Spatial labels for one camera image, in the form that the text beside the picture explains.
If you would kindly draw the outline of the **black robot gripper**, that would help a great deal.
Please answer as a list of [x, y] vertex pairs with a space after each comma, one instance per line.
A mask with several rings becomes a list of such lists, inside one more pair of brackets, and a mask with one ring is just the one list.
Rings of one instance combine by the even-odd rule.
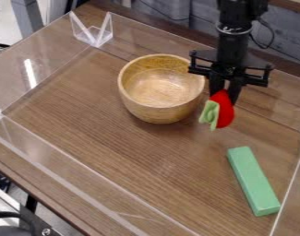
[[229, 99], [235, 104], [243, 87], [267, 87], [275, 66], [248, 51], [249, 34], [220, 33], [217, 48], [192, 50], [189, 72], [209, 77], [211, 95], [229, 82]]

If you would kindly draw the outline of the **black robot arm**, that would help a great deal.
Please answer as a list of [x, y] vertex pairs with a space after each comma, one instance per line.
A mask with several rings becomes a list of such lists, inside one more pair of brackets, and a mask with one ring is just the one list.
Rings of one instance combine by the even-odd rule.
[[243, 87], [268, 87], [273, 65], [248, 51], [253, 22], [268, 11], [268, 0], [217, 0], [220, 11], [215, 50], [192, 50], [188, 72], [209, 78], [209, 92], [215, 95], [229, 82], [228, 94], [235, 104]]

